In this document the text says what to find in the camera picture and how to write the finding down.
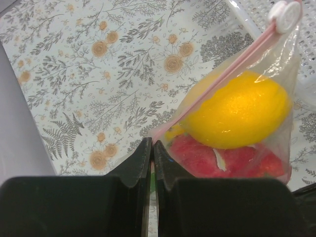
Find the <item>red fake dragon fruit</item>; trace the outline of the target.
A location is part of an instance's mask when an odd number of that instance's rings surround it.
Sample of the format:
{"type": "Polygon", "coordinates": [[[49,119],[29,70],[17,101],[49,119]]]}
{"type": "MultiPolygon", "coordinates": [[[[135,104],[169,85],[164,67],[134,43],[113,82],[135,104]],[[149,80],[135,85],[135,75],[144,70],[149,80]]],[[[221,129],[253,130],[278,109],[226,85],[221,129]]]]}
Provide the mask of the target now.
{"type": "Polygon", "coordinates": [[[280,177],[282,161],[266,148],[214,149],[190,135],[175,137],[169,153],[189,173],[198,178],[280,177]]]}

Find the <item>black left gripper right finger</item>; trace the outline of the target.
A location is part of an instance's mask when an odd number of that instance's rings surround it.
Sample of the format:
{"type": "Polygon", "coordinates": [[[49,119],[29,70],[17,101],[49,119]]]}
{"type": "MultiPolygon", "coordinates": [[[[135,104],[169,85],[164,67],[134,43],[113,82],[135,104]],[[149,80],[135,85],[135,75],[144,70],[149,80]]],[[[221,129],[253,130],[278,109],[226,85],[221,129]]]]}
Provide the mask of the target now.
{"type": "Polygon", "coordinates": [[[160,237],[308,237],[294,196],[271,178],[196,178],[154,145],[160,237]]]}

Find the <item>yellow fake lemon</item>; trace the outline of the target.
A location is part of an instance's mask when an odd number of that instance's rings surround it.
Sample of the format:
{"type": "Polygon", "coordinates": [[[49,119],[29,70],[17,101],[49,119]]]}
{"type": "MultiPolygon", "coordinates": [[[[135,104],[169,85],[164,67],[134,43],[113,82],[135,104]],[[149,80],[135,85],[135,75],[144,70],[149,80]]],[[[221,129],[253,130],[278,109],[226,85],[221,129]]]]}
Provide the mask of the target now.
{"type": "Polygon", "coordinates": [[[245,71],[181,122],[186,133],[216,149],[259,143],[288,117],[292,100],[267,76],[245,71]]]}

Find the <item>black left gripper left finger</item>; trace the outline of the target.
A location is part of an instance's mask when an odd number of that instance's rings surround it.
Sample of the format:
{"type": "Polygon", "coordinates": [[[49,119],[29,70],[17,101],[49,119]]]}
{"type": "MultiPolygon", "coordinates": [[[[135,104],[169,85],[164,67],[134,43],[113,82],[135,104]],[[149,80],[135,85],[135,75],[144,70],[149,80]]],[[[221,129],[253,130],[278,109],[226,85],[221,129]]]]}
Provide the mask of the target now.
{"type": "Polygon", "coordinates": [[[3,237],[145,237],[151,176],[145,138],[104,176],[14,177],[0,188],[3,237]]]}

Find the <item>clear zip top bag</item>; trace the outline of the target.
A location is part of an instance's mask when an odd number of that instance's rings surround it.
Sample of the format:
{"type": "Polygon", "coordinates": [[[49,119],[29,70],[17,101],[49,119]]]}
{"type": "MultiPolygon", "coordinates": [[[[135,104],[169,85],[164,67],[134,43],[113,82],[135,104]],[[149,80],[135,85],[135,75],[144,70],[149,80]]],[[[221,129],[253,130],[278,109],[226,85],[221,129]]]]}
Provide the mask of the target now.
{"type": "Polygon", "coordinates": [[[153,142],[195,177],[287,183],[302,15],[300,0],[275,3],[265,31],[194,85],[153,142]]]}

